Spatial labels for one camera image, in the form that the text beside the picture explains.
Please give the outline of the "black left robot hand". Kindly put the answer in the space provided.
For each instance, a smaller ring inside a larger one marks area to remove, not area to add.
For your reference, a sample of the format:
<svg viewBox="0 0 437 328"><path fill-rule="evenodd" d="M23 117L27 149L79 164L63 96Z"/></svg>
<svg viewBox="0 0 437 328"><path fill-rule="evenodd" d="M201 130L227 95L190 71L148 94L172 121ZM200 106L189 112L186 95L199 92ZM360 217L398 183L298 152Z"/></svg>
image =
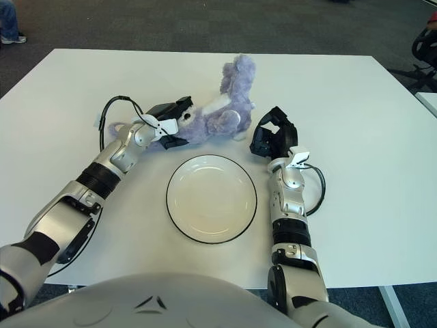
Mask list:
<svg viewBox="0 0 437 328"><path fill-rule="evenodd" d="M175 102L159 104L153 106L147 114L154 116L158 121L168 119L180 119L183 116L183 112L186 111L193 102L190 96L180 98ZM179 137L163 136L158 142L164 147L164 149L184 146L188 144L188 141Z"/></svg>

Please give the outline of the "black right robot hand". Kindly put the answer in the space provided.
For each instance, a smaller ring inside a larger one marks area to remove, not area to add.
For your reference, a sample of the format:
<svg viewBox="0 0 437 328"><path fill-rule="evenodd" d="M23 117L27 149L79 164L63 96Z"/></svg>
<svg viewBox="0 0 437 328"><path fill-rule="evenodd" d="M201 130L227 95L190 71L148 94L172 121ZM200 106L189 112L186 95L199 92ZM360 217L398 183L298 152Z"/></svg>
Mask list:
<svg viewBox="0 0 437 328"><path fill-rule="evenodd" d="M278 107L272 108L255 127L250 151L272 160L288 157L291 147L298 145L298 132L287 115Z"/></svg>

